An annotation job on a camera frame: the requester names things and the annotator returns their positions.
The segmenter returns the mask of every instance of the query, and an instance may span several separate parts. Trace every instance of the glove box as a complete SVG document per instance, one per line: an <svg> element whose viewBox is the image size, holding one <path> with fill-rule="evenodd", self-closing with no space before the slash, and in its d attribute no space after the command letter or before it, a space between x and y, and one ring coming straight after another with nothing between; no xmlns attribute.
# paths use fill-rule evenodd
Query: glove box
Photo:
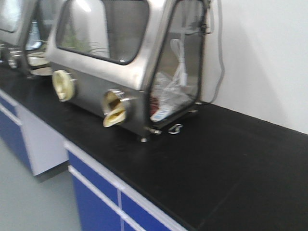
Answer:
<svg viewBox="0 0 308 231"><path fill-rule="evenodd" d="M60 101L142 138L199 100L207 1L67 0L48 42Z"/></svg>

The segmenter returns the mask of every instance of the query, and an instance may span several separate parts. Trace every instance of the gray floor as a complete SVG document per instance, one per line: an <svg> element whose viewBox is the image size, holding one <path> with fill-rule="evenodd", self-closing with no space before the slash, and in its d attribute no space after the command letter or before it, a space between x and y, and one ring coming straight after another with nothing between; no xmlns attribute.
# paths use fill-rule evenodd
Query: gray floor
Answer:
<svg viewBox="0 0 308 231"><path fill-rule="evenodd" d="M65 165L39 177L0 139L0 231L80 231Z"/></svg>

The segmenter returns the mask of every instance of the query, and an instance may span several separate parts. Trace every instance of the power cord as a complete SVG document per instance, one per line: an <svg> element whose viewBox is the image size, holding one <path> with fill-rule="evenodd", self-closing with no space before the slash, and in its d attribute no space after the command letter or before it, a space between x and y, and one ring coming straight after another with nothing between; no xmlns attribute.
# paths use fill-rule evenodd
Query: power cord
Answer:
<svg viewBox="0 0 308 231"><path fill-rule="evenodd" d="M225 77L225 73L226 73L225 64L223 62L223 52L222 52L223 16L222 16L221 0L217 0L217 5L218 5L218 59L219 59L219 65L220 65L221 73L220 73L220 77L219 77L219 80L217 82L217 85L216 85L216 88L215 88L215 93L213 95L212 100L209 101L209 102L198 103L198 105L209 105L209 104L212 104L216 100L218 93L219 93L221 83L222 83L222 81ZM213 22L214 21L214 14L211 11L210 11L210 13L212 13L211 22ZM214 26L211 26L211 27L212 27L211 32L209 32L209 33L213 33L213 31L214 31Z"/></svg>

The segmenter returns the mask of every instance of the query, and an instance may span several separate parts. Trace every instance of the black countertop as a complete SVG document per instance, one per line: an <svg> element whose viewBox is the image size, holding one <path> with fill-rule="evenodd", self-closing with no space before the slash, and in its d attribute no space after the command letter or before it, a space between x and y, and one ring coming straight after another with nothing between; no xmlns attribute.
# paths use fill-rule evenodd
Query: black countertop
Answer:
<svg viewBox="0 0 308 231"><path fill-rule="evenodd" d="M70 103L48 77L0 89L192 231L308 230L308 135L215 105L148 143Z"/></svg>

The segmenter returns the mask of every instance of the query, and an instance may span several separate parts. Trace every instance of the lab cabinet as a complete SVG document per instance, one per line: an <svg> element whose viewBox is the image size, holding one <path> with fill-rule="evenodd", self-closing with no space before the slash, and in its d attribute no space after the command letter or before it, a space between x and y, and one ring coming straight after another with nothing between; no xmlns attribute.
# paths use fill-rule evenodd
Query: lab cabinet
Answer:
<svg viewBox="0 0 308 231"><path fill-rule="evenodd" d="M64 146L83 231L186 231L75 144Z"/></svg>
<svg viewBox="0 0 308 231"><path fill-rule="evenodd" d="M63 136L1 90L0 135L33 175L68 160Z"/></svg>
<svg viewBox="0 0 308 231"><path fill-rule="evenodd" d="M6 142L7 146L18 156L18 158L31 169L28 152L22 135L22 123L12 111L14 107L10 104L5 108L3 106L4 99L1 98L0 104L0 135Z"/></svg>

